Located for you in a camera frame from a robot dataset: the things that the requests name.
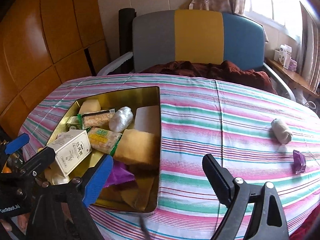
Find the red blanket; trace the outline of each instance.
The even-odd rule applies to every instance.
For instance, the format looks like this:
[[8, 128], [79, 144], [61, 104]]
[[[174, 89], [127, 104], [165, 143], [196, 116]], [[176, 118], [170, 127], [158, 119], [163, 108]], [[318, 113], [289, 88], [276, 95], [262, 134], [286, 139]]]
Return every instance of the red blanket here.
[[272, 88], [270, 78], [265, 72], [256, 72], [254, 70], [242, 71], [228, 60], [220, 65], [173, 61], [163, 65], [155, 65], [144, 70], [142, 73], [217, 79], [277, 94]]
[[320, 239], [320, 205], [318, 205], [290, 236], [290, 240], [318, 240]]

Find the windowsill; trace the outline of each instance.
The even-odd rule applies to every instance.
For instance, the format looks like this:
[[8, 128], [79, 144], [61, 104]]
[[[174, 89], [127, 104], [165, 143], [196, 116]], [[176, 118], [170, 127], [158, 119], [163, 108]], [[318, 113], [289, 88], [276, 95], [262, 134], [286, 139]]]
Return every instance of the windowsill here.
[[288, 29], [286, 29], [283, 25], [277, 23], [276, 21], [267, 18], [265, 16], [263, 16], [262, 14], [256, 13], [256, 12], [248, 12], [245, 11], [244, 15], [247, 16], [248, 18], [251, 18], [252, 20], [260, 23], [260, 24], [267, 24], [270, 25], [271, 27], [277, 29], [278, 31], [280, 31], [281, 33], [284, 33], [286, 35], [288, 35], [289, 37], [291, 37], [292, 39], [294, 39], [297, 43], [300, 43], [300, 37], [292, 34], [288, 31]]
[[289, 81], [289, 88], [299, 88], [315, 98], [319, 97], [317, 93], [310, 90], [310, 85], [298, 73], [285, 69], [280, 63], [275, 62], [272, 59], [265, 58], [265, 61], [269, 67], [279, 71]]

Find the white box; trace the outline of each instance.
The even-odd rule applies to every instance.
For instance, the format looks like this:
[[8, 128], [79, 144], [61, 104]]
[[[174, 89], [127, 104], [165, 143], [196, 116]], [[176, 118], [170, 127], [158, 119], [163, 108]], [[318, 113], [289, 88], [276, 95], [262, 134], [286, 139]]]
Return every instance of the white box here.
[[65, 177], [91, 152], [86, 130], [70, 130], [62, 133], [47, 146], [54, 149], [56, 163]]
[[284, 64], [284, 56], [285, 56], [286, 45], [281, 45], [279, 49], [279, 62], [281, 65]]
[[160, 136], [160, 107], [145, 106], [137, 109], [134, 128]]

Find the wooden shelf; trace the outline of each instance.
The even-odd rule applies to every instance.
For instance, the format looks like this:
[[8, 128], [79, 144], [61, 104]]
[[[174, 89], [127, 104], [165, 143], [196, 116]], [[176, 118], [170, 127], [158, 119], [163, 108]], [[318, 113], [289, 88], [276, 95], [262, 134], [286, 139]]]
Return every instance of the wooden shelf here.
[[289, 80], [288, 86], [291, 89], [300, 88], [309, 95], [312, 95], [315, 98], [319, 98], [319, 94], [310, 90], [310, 86], [308, 85], [307, 81], [305, 81], [305, 79], [298, 73], [285, 69], [279, 62], [276, 62], [272, 59], [265, 58], [265, 62], [269, 67], [276, 69]]

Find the rolled sock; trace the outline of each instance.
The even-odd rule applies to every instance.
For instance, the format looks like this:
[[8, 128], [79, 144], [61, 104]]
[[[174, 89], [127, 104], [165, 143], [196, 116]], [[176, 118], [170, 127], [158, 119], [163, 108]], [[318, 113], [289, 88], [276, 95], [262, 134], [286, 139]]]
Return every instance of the rolled sock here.
[[287, 124], [280, 118], [276, 118], [271, 122], [271, 127], [278, 141], [287, 144], [292, 140], [292, 132]]

